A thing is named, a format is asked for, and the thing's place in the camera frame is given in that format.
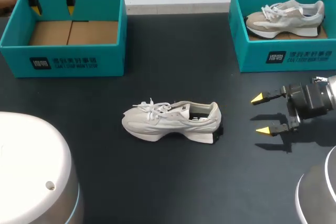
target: shoe tongue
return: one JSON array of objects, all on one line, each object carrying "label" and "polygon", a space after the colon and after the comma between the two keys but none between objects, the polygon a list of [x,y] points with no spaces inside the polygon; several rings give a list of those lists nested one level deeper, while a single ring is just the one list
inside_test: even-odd
[{"label": "shoe tongue", "polygon": [[169,110],[169,112],[180,112],[180,114],[184,117],[189,119],[189,110],[190,110],[190,104],[184,104],[180,107],[173,108],[172,110]]}]

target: shoe insole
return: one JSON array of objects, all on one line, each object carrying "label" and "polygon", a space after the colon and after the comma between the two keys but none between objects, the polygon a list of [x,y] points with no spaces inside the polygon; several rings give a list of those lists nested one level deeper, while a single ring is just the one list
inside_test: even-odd
[{"label": "shoe insole", "polygon": [[206,120],[208,116],[209,114],[206,114],[206,113],[190,113],[189,120],[193,120],[193,121]]}]

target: metallic robot arm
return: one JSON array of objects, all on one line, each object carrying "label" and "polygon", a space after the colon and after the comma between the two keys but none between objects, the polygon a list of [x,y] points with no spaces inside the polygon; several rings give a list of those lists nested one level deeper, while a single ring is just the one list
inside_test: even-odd
[{"label": "metallic robot arm", "polygon": [[302,120],[315,118],[336,109],[336,76],[316,77],[310,84],[290,84],[274,92],[262,92],[251,103],[258,105],[284,97],[289,112],[288,124],[257,129],[257,132],[276,136],[297,131]]}]

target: shoe heel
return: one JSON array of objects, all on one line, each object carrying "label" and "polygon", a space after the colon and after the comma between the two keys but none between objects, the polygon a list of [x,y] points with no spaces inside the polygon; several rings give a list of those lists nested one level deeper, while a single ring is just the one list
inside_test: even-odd
[{"label": "shoe heel", "polygon": [[298,36],[316,37],[318,36],[317,27],[313,28],[292,28],[289,32]]},{"label": "shoe heel", "polygon": [[184,132],[183,133],[188,139],[204,144],[213,144],[214,137],[212,133],[195,133],[195,132]]}]

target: shoe box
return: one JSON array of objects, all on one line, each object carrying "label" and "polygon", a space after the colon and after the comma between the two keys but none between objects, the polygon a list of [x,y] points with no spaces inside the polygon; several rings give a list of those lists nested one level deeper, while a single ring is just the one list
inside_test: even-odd
[{"label": "shoe box", "polygon": [[[317,37],[281,33],[260,39],[248,33],[244,18],[265,5],[289,0],[231,0],[229,25],[241,72],[336,69],[336,0],[322,0],[325,17]],[[318,0],[296,0],[313,4]]]},{"label": "shoe box", "polygon": [[15,77],[101,77],[124,73],[124,0],[39,0],[38,15],[18,0],[0,51]]}]

